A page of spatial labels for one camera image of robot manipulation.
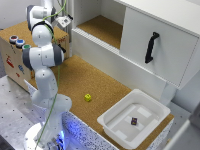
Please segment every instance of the cabinet door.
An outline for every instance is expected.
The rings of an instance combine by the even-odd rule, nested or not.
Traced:
[[[156,32],[151,56],[145,63],[149,41]],[[136,10],[127,8],[120,54],[179,86],[198,38]]]

